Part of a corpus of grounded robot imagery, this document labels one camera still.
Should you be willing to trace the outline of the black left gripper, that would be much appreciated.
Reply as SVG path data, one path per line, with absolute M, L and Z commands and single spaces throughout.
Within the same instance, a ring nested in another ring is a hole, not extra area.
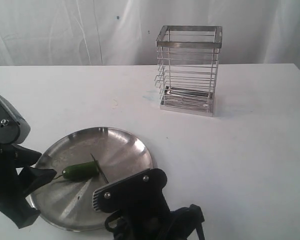
M 42 153 L 17 144 L 0 143 L 0 212 L 19 229 L 32 225 L 40 215 L 26 197 L 49 184 L 57 174 L 54 169 L 30 167 L 41 156 Z M 17 168 L 23 168 L 22 183 Z

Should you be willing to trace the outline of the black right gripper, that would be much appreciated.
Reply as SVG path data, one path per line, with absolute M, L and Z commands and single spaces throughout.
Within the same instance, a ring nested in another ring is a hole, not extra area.
M 114 240 L 186 240 L 192 232 L 204 240 L 203 212 L 191 204 L 171 211 L 163 199 L 120 202 L 104 200 L 107 231 Z

